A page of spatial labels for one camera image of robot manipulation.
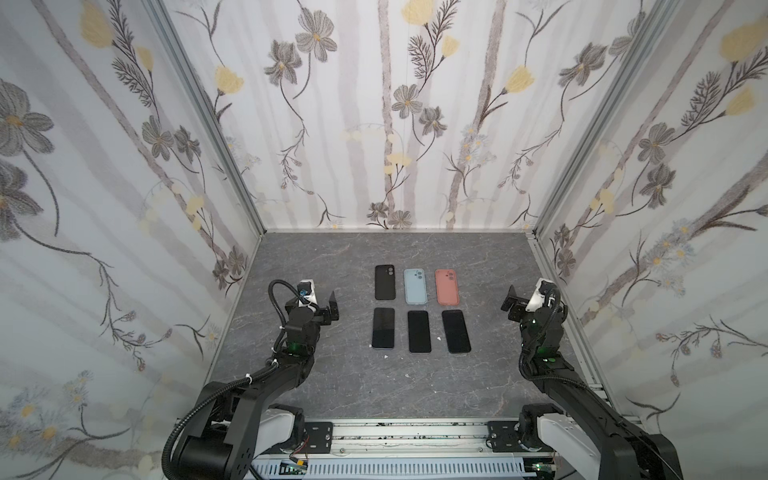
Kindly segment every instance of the flower center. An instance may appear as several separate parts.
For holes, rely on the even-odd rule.
[[[5,123],[11,124],[14,127],[21,127],[24,124],[24,122],[22,122],[22,120],[16,115],[9,115],[8,117],[5,117]]]
[[[45,430],[43,430],[42,433],[43,440],[50,440],[53,439],[56,436],[56,427],[48,427]]]

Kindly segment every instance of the gray work surface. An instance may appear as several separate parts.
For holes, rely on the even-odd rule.
[[[396,269],[397,297],[376,300],[374,267]],[[406,304],[402,271],[422,268],[427,305]],[[435,297],[435,270],[454,269],[460,304]],[[299,388],[278,402],[304,409],[308,418],[517,416],[548,397],[520,376],[518,324],[500,306],[510,284],[529,297],[540,277],[523,233],[268,233],[256,254],[240,303],[211,379],[228,382],[263,366],[280,319],[267,298],[271,280],[315,280],[318,304],[336,291],[340,320],[322,327],[315,366]],[[290,298],[275,286],[280,305]],[[396,311],[395,349],[370,347],[373,309]],[[451,354],[441,312],[464,312],[472,351]],[[432,352],[408,350],[409,310],[427,310]],[[561,351],[577,371],[568,339]]]

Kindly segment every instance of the smartphone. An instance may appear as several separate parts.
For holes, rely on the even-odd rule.
[[[429,337],[429,314],[424,310],[408,312],[408,350],[411,353],[430,353],[432,351],[432,339]]]
[[[437,285],[437,303],[440,305],[458,305],[458,280],[453,270],[435,270]]]
[[[377,300],[395,299],[395,266],[376,265],[374,294]]]
[[[373,309],[373,338],[375,349],[395,348],[395,309],[376,307]]]
[[[406,303],[409,305],[424,305],[427,303],[427,281],[424,270],[406,268],[402,271],[406,283]]]
[[[445,329],[445,342],[448,343],[450,353],[469,353],[472,346],[469,345],[467,324],[464,323],[464,313],[461,310],[443,310],[442,327]]]

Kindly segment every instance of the phone screen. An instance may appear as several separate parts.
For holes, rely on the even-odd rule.
[[[411,353],[430,353],[429,314],[423,310],[408,312],[408,349]]]
[[[448,343],[450,353],[472,351],[467,326],[464,323],[464,313],[461,310],[443,310],[442,326],[445,329],[445,342]]]
[[[377,307],[373,309],[373,338],[375,349],[395,348],[395,309]]]

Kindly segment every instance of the robotic arm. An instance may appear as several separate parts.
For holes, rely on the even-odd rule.
[[[510,286],[502,310],[509,312],[510,320],[520,323],[522,346],[518,368],[523,378],[556,401],[581,427],[582,437],[587,437],[573,436],[568,432],[570,428],[556,428],[558,422],[566,419],[558,407],[526,405],[518,424],[522,448],[536,452],[545,444],[550,445],[587,479],[682,480],[672,443],[664,435],[650,435],[624,419],[563,359],[558,350],[568,306],[561,304],[560,291],[552,282],[539,279],[530,300],[518,297]],[[564,453],[569,447],[578,453],[576,458]]]
[[[288,320],[273,294],[277,284],[294,295],[286,304]],[[268,293],[281,323],[273,355],[265,368],[243,379],[203,387],[195,408],[178,422],[163,450],[163,473],[169,480],[241,480],[253,457],[283,441],[294,449],[304,439],[301,409],[270,403],[306,380],[315,363],[320,326],[338,320],[339,307],[331,293],[329,305],[319,308],[312,280],[303,280],[298,290],[274,280]],[[260,428],[269,432],[259,437]]]

